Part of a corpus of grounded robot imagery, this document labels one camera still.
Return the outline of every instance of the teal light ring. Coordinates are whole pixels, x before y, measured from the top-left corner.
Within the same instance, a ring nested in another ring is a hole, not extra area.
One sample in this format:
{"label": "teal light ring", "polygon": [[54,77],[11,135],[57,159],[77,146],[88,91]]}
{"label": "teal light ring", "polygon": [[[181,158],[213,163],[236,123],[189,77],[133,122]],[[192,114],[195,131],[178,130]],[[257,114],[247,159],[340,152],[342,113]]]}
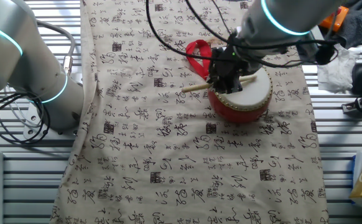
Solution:
{"label": "teal light ring", "polygon": [[67,84],[68,84],[68,76],[65,75],[65,77],[66,77],[65,78],[65,84],[63,85],[61,91],[59,91],[59,93],[56,94],[55,97],[53,97],[53,98],[51,98],[49,100],[42,101],[42,103],[48,103],[48,102],[51,102],[51,101],[55,100],[56,98],[58,98],[65,91],[65,89],[67,87]]}
{"label": "teal light ring", "polygon": [[22,56],[22,54],[24,54],[24,52],[21,49],[21,46],[14,39],[12,39],[10,36],[8,36],[5,32],[0,30],[0,36],[7,39],[7,40],[9,40],[12,44],[14,44],[15,47],[18,48],[19,53],[21,53],[21,56]]}
{"label": "teal light ring", "polygon": [[290,34],[290,35],[306,35],[308,34],[310,31],[307,31],[307,32],[294,32],[292,30],[289,30],[288,28],[282,26],[280,23],[278,23],[275,18],[271,15],[271,13],[269,12],[269,9],[267,7],[267,2],[266,0],[261,0],[261,6],[262,6],[262,9],[265,13],[265,15],[267,16],[267,18],[270,20],[270,22],[276,26],[278,29],[280,29],[281,31],[287,33],[287,34]]}

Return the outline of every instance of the red ribbon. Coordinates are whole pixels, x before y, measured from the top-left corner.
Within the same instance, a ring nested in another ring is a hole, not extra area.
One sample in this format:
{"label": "red ribbon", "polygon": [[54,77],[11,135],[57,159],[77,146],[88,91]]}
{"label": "red ribbon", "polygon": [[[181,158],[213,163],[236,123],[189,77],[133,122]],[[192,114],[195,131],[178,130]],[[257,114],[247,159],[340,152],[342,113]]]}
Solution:
{"label": "red ribbon", "polygon": [[[211,57],[211,48],[204,40],[194,41],[187,46],[187,54],[193,54],[195,47],[199,48],[200,55],[204,57]],[[203,59],[203,66],[201,66],[195,59],[187,57],[189,63],[195,69],[195,71],[206,80],[208,76],[208,67],[210,66],[210,60]]]}

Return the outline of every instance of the drum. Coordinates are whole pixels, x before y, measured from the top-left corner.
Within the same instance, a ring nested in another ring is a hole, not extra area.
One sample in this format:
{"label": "drum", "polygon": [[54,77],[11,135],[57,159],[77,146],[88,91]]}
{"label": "drum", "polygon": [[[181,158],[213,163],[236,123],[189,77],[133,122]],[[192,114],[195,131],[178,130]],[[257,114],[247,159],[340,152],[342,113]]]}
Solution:
{"label": "drum", "polygon": [[269,106],[272,80],[264,68],[256,72],[253,82],[242,82],[243,91],[231,94],[208,92],[211,107],[225,120],[247,123],[257,120]]}

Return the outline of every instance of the tablecloth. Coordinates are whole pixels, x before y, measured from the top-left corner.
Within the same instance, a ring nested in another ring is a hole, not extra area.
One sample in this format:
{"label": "tablecloth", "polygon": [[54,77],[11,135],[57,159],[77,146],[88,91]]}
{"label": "tablecloth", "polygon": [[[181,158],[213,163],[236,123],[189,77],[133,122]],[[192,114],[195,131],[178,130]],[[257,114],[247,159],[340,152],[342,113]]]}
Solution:
{"label": "tablecloth", "polygon": [[[230,29],[251,1],[217,0]],[[192,2],[228,36],[209,0]],[[159,35],[176,49],[205,30],[184,0],[149,0]],[[328,223],[310,95],[300,67],[266,68],[269,109],[249,124],[224,121],[204,81],[147,24],[145,0],[82,0],[85,104],[50,223]],[[292,47],[273,63],[298,59]]]}

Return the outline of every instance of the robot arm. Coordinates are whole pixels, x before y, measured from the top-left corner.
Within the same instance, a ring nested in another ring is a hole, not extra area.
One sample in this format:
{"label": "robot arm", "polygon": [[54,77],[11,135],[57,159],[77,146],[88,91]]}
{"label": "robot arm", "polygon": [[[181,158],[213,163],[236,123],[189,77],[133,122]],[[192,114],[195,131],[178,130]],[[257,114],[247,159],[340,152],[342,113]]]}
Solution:
{"label": "robot arm", "polygon": [[74,82],[42,40],[32,10],[23,0],[0,0],[0,90],[9,83],[39,96],[55,130],[78,125],[81,84]]}
{"label": "robot arm", "polygon": [[[284,54],[286,47],[251,49],[312,39],[310,31],[335,11],[343,0],[255,0],[228,42],[250,47],[228,46],[214,49],[213,57],[234,60],[213,62],[209,82],[220,93],[241,91],[239,76],[261,68],[258,60],[266,55]],[[306,48],[317,49],[315,45]]]}

